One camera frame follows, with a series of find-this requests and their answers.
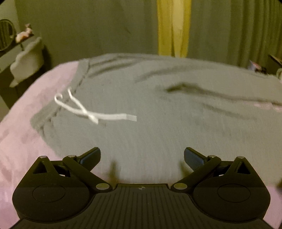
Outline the grey-green curtain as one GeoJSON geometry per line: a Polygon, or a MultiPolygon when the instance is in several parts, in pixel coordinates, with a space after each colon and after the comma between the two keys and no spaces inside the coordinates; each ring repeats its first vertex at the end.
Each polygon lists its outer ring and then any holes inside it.
{"type": "MultiPolygon", "coordinates": [[[[158,54],[157,1],[16,1],[52,66],[105,53],[158,54]]],[[[246,67],[281,58],[279,1],[192,1],[188,58],[246,67]]]]}

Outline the round mirror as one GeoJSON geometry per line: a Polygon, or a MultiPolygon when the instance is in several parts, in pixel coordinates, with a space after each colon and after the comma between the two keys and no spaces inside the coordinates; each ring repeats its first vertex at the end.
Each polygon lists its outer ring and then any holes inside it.
{"type": "Polygon", "coordinates": [[[16,36],[13,23],[8,19],[0,20],[0,51],[8,49],[16,36]]]}

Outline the yellow curtain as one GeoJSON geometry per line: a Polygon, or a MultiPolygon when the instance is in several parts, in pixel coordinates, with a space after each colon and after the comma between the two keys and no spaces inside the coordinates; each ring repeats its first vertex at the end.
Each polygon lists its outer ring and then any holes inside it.
{"type": "Polygon", "coordinates": [[[187,56],[191,14],[191,0],[157,1],[159,55],[187,56]]]}

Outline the pink bed blanket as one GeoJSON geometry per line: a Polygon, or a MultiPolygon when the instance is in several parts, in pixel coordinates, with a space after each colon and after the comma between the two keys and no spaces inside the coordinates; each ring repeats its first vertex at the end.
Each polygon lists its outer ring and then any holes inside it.
{"type": "Polygon", "coordinates": [[[31,124],[31,119],[47,104],[55,102],[76,115],[87,117],[93,123],[99,120],[136,121],[135,115],[104,114],[88,111],[78,99],[70,95],[74,107],[54,97],[72,82],[79,61],[61,64],[36,80],[1,121],[1,228],[10,228],[18,221],[12,204],[12,195],[24,174],[40,155],[61,159],[47,145],[31,124]]]}

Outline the grey cushioned chair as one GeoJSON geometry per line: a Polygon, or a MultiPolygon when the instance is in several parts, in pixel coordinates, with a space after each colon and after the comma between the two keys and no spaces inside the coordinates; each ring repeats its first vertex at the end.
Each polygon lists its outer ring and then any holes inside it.
{"type": "Polygon", "coordinates": [[[9,87],[14,88],[22,81],[34,75],[44,65],[42,38],[37,37],[30,42],[17,56],[10,66],[13,80],[9,87]]]}

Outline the grey sweatpants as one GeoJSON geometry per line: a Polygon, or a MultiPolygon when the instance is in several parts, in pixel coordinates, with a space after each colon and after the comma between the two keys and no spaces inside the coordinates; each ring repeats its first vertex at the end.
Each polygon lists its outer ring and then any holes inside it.
{"type": "Polygon", "coordinates": [[[59,157],[101,149],[95,174],[125,183],[173,183],[189,168],[186,147],[224,160],[246,157],[266,184],[281,180],[281,83],[274,76],[209,61],[141,54],[81,60],[54,97],[99,120],[50,102],[31,124],[59,157]]]}

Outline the small pink figurine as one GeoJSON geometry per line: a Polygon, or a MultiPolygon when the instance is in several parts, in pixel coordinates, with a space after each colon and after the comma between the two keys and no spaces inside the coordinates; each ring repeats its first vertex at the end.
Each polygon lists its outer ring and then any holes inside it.
{"type": "Polygon", "coordinates": [[[31,36],[33,36],[33,30],[32,30],[31,24],[28,23],[28,24],[25,25],[25,30],[16,35],[15,42],[21,43],[31,36]]]}

